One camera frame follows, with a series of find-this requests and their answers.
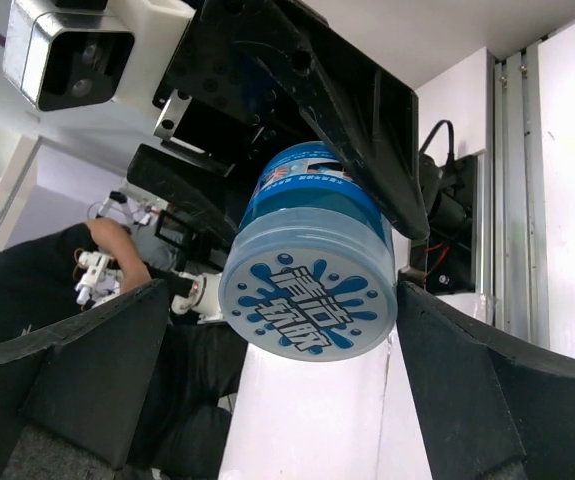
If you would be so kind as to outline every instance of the metal frame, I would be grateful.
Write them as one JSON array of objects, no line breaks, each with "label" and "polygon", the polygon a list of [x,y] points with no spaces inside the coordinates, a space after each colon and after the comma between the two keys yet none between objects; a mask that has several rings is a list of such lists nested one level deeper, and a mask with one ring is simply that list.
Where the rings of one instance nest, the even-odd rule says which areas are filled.
[{"label": "metal frame", "polygon": [[549,347],[538,45],[495,67],[496,327]]}]

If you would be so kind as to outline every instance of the bottle label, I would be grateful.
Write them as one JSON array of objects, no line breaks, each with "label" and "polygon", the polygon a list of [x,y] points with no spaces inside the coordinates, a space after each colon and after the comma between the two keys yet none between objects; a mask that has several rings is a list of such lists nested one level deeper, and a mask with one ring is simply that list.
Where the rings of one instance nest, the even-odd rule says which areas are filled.
[{"label": "bottle label", "polygon": [[247,206],[245,217],[263,201],[282,192],[299,189],[323,189],[343,195],[363,206],[380,222],[380,211],[369,196],[345,172],[342,164],[322,142],[308,142],[285,150],[265,167]]}]

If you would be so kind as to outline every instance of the robotic hand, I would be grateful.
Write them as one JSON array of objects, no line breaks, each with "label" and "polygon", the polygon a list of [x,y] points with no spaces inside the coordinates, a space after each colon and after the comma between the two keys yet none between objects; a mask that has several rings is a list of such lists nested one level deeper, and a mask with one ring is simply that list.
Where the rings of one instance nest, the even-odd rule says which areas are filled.
[{"label": "robotic hand", "polygon": [[[76,285],[76,291],[78,292],[76,303],[78,305],[86,305],[90,300],[97,305],[98,301],[106,297],[108,293],[114,292],[118,294],[118,285],[122,280],[122,272],[108,268],[113,260],[111,255],[101,252],[82,252],[80,254],[78,266],[87,271]],[[107,289],[101,291],[100,285],[110,279],[114,280],[111,289],[109,291]]]},{"label": "robotic hand", "polygon": [[[113,260],[111,255],[101,252],[83,252],[80,254],[78,266],[87,271],[76,285],[78,292],[76,303],[86,305],[92,300],[94,307],[97,307],[120,294],[122,272],[108,268]],[[171,303],[172,312],[176,315],[184,315],[193,310],[199,314],[199,325],[224,322],[218,302],[220,274],[173,273],[181,279],[188,280],[190,288],[185,290],[180,285],[186,285],[186,282],[178,282],[178,293],[174,295]],[[102,285],[110,280],[113,280],[112,288],[103,289]]]}]

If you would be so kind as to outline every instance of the blue splash logo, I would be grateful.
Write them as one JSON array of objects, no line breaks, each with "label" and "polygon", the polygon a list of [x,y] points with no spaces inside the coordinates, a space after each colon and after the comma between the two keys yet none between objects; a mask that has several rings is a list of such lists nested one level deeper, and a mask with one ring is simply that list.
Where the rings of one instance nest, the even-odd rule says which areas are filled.
[{"label": "blue splash logo", "polygon": [[[286,253],[278,255],[276,262],[282,267],[278,273],[273,273],[265,263],[250,268],[251,275],[269,287],[256,290],[260,297],[238,298],[241,307],[254,308],[247,321],[262,324],[262,328],[255,330],[256,335],[276,330],[281,335],[278,343],[282,347],[293,346],[301,352],[320,355],[332,345],[345,350],[352,348],[351,337],[362,334],[355,321],[378,318],[375,312],[360,308],[365,303],[361,297],[378,297],[378,292],[369,290],[365,278],[350,276],[341,280],[337,273],[325,275],[327,262],[322,259],[316,260],[311,269],[293,267],[294,259]],[[323,277],[329,287],[321,283]],[[238,290],[247,289],[246,284],[238,284]],[[336,300],[339,295],[351,293],[355,297]],[[240,316],[241,312],[234,310],[232,315]]]}]

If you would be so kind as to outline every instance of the blue plastic bottle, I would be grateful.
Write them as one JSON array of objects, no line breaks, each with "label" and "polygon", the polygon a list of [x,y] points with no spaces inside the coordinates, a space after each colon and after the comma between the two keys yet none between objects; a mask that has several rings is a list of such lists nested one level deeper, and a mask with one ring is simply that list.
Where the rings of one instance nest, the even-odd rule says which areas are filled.
[{"label": "blue plastic bottle", "polygon": [[220,304],[277,355],[333,361],[381,343],[397,315],[391,225],[322,142],[277,155],[249,202]]}]

